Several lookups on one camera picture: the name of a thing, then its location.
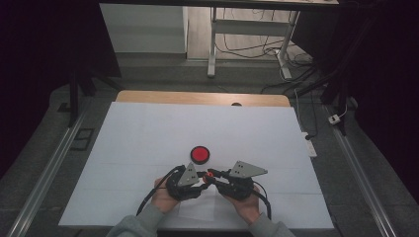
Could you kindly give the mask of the person's left hand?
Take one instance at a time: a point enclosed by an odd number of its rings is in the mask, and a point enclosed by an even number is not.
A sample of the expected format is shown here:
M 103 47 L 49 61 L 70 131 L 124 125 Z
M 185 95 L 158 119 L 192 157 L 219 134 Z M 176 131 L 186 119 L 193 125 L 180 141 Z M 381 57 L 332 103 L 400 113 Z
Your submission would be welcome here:
M 158 178 L 154 181 L 154 187 L 157 189 L 151 199 L 151 203 L 162 213 L 170 212 L 179 202 L 172 198 L 166 189 L 166 182 Z

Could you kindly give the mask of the person's right hand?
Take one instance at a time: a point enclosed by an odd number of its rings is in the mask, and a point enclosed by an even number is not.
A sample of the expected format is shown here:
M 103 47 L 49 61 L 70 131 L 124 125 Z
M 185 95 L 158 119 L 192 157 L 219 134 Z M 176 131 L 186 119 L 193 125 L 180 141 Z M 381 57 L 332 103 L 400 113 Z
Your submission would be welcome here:
M 236 200 L 232 197 L 225 197 L 231 202 L 238 215 L 248 224 L 253 224 L 260 216 L 259 198 L 252 194 L 244 200 Z

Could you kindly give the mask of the aluminium floor rail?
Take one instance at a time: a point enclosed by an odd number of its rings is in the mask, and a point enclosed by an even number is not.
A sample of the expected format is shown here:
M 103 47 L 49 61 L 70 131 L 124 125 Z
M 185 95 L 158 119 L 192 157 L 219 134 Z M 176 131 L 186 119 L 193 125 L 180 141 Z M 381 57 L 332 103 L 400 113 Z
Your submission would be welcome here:
M 376 222 L 381 236 L 397 237 L 396 231 L 347 136 L 342 134 L 337 125 L 332 125 L 331 128 L 343 151 L 360 191 L 363 194 L 364 200 L 371 210 L 371 214 Z
M 86 113 L 87 109 L 83 108 L 74 124 L 65 130 L 6 237 L 26 236 Z

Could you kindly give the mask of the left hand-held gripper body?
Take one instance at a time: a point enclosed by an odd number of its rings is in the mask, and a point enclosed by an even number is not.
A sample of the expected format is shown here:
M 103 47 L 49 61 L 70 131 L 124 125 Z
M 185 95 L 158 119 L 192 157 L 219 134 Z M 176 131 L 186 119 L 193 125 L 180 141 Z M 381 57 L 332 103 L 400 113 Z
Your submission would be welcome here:
M 193 163 L 187 167 L 180 166 L 166 181 L 166 189 L 171 198 L 183 201 L 191 198 L 198 198 L 202 189 L 195 187 L 200 181 Z

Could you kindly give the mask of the white cabinet panel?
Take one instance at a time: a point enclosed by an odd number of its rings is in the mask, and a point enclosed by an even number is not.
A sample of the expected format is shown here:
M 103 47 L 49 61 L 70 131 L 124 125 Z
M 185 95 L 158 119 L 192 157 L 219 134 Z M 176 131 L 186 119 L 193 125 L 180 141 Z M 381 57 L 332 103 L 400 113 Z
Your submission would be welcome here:
M 115 52 L 187 52 L 187 7 L 101 3 L 100 8 Z

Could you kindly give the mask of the white desk frame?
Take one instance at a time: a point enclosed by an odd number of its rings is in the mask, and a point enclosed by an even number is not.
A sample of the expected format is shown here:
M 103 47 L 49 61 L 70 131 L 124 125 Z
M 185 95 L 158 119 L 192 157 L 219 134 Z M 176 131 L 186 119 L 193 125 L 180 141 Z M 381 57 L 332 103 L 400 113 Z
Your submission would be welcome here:
M 292 78 L 290 70 L 287 67 L 285 56 L 292 39 L 299 11 L 291 11 L 290 19 L 286 23 L 218 20 L 216 18 L 217 9 L 213 7 L 211 12 L 208 78 L 213 78 L 215 75 L 215 37 L 217 34 L 283 37 L 283 44 L 280 49 L 276 50 L 276 57 L 281 66 L 281 72 L 283 73 L 284 78 Z

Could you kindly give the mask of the white power strip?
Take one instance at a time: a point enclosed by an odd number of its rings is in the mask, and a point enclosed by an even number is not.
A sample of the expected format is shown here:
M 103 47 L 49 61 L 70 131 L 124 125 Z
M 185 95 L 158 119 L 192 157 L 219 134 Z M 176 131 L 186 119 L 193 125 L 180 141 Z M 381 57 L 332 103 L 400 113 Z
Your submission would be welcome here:
M 306 149 L 307 149 L 307 152 L 308 152 L 308 156 L 311 157 L 311 158 L 316 157 L 317 153 L 315 151 L 315 148 L 313 146 L 313 143 L 311 142 L 311 138 L 308 135 L 308 133 L 303 132 L 301 135 L 302 135 L 304 141 L 306 142 Z

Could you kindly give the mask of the black floor socket plate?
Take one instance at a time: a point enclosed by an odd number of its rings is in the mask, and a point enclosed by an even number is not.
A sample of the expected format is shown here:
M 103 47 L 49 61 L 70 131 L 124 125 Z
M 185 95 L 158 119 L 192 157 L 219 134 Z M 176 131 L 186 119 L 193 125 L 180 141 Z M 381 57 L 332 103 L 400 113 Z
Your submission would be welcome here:
M 94 128 L 80 128 L 73 139 L 70 149 L 74 151 L 85 151 L 92 140 L 93 133 Z

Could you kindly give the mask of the round red ink pad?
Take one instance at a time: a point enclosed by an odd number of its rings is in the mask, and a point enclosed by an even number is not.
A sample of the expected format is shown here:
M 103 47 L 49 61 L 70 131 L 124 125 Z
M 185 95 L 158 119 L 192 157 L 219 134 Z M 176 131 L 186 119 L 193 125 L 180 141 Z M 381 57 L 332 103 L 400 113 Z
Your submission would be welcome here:
M 210 159 L 210 151 L 204 146 L 196 146 L 191 150 L 190 157 L 195 164 L 203 165 Z

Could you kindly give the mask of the black metal stand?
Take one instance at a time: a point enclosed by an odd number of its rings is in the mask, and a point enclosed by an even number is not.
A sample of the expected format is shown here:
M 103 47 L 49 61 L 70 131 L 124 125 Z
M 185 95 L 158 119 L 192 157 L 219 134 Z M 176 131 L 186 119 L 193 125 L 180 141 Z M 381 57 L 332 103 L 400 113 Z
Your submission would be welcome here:
M 69 76 L 69 92 L 70 92 L 70 121 L 68 126 L 72 127 L 79 117 L 79 96 L 78 89 L 82 90 L 85 96 L 93 97 L 96 94 L 96 87 L 93 83 L 93 79 L 97 78 L 111 88 L 122 91 L 124 87 L 109 76 L 101 73 L 93 68 L 85 67 L 74 69 Z
M 343 136 L 347 135 L 345 128 L 345 114 L 348 110 L 347 108 L 347 98 L 348 98 L 348 67 L 349 62 L 343 60 L 340 62 L 337 67 L 330 72 L 329 74 L 321 77 L 315 83 L 309 85 L 308 87 L 303 88 L 296 92 L 293 95 L 294 98 L 305 95 L 312 90 L 325 85 L 326 89 L 323 91 L 323 94 L 320 96 L 320 101 L 323 105 L 330 105 L 334 102 L 335 99 L 338 99 L 337 106 L 337 116 L 340 119 L 335 126 L 341 132 Z

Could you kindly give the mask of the large white table cover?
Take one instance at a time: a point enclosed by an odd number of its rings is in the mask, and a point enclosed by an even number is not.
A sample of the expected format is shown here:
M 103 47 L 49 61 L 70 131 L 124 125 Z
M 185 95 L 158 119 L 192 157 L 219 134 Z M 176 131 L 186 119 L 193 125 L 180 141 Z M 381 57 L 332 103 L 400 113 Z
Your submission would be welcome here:
M 238 161 L 266 169 L 257 177 L 274 221 L 290 229 L 333 224 L 291 108 L 111 104 L 59 221 L 62 226 L 114 226 L 137 212 L 155 179 L 209 150 L 202 169 Z

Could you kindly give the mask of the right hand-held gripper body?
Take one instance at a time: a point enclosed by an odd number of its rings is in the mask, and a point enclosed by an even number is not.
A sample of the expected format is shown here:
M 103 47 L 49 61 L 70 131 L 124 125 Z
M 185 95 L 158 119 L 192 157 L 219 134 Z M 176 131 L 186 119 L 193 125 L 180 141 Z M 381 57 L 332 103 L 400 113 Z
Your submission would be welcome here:
M 268 173 L 264 168 L 243 161 L 237 161 L 228 172 L 229 178 L 226 179 L 227 183 L 224 183 L 224 189 L 218 192 L 236 200 L 249 198 L 254 190 L 252 178 Z

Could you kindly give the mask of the white paper sheet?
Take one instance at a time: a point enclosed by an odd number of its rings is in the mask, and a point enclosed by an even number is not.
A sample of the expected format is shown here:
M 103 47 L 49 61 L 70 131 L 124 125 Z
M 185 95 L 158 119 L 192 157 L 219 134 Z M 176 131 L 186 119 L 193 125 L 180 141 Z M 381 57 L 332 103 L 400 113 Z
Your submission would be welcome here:
M 197 198 L 182 201 L 178 216 L 193 220 L 216 221 L 232 212 L 232 205 L 218 193 L 216 188 L 209 188 Z

